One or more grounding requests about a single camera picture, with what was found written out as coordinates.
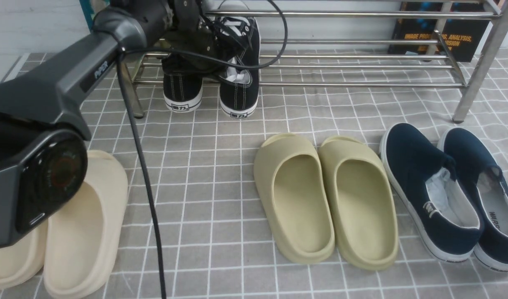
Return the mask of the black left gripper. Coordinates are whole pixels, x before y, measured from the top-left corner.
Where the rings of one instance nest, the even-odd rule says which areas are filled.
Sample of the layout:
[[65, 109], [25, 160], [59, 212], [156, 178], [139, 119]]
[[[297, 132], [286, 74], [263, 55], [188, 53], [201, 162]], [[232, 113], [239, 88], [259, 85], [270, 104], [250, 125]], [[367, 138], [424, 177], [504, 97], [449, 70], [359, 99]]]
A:
[[[168, 0], [172, 26], [165, 34], [169, 48], [220, 59], [218, 41], [212, 21], [205, 13], [212, 7], [211, 0]], [[194, 56], [171, 53], [163, 59], [164, 71], [220, 71], [215, 62]]]

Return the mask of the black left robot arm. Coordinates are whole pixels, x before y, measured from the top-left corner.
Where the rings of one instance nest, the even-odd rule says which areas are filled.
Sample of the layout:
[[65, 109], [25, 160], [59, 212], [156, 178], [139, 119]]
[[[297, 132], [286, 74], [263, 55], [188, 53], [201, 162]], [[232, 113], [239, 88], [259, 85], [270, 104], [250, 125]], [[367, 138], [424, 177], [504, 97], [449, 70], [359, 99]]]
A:
[[129, 53], [194, 29], [209, 0], [112, 0], [91, 32], [0, 83], [0, 248], [22, 240], [81, 187], [91, 139], [83, 101]]

